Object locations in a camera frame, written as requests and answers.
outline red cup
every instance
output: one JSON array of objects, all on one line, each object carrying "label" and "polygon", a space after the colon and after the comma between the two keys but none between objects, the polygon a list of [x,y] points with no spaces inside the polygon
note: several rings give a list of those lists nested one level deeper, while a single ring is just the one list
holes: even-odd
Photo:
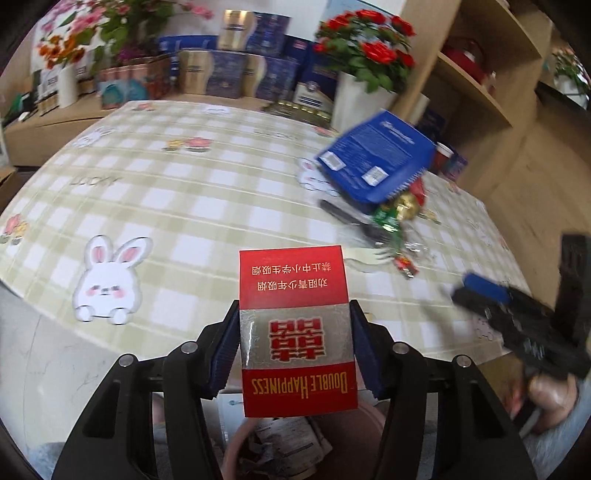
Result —
[{"label": "red cup", "polygon": [[451,148],[446,147],[442,143],[438,143],[437,150],[435,152],[435,156],[433,157],[433,162],[431,163],[429,171],[433,173],[439,173],[439,171],[452,156],[453,150]]}]

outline barcode label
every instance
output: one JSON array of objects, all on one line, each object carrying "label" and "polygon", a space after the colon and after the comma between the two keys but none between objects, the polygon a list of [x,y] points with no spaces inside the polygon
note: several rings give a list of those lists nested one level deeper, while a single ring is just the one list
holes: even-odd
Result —
[{"label": "barcode label", "polygon": [[361,178],[365,180],[368,185],[375,187],[380,183],[388,174],[379,167],[373,167],[368,170]]},{"label": "barcode label", "polygon": [[339,171],[346,166],[345,163],[332,152],[326,152],[320,157],[320,159],[328,165],[329,169],[334,171]]}]

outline floor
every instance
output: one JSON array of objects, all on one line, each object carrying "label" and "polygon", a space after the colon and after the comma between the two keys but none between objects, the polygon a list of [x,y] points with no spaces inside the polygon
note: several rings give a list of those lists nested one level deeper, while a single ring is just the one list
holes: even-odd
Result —
[{"label": "floor", "polygon": [[118,356],[0,286],[0,417],[25,456],[42,443],[66,441]]}]

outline chinese characters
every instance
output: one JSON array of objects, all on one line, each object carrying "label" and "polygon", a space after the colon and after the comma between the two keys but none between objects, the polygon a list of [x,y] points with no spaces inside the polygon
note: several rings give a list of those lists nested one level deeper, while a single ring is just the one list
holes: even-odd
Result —
[{"label": "chinese characters", "polygon": [[309,278],[308,280],[286,281],[260,281],[256,283],[258,291],[268,290],[295,290],[297,288],[323,288],[328,286],[326,278]]},{"label": "chinese characters", "polygon": [[272,360],[316,360],[317,356],[326,354],[321,318],[272,320],[269,322],[269,338]]},{"label": "chinese characters", "polygon": [[279,275],[299,272],[329,272],[330,262],[295,265],[257,265],[252,267],[253,275]]}]

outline human hand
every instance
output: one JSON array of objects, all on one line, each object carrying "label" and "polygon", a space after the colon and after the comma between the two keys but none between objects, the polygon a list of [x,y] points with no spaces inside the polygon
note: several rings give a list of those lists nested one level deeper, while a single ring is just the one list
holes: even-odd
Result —
[{"label": "human hand", "polygon": [[532,432],[543,433],[569,416],[577,401],[576,379],[574,375],[569,375],[566,380],[556,380],[549,375],[538,374],[533,376],[527,385],[523,380],[513,382],[503,400],[503,405],[512,419],[520,411],[527,397],[543,411]]}]

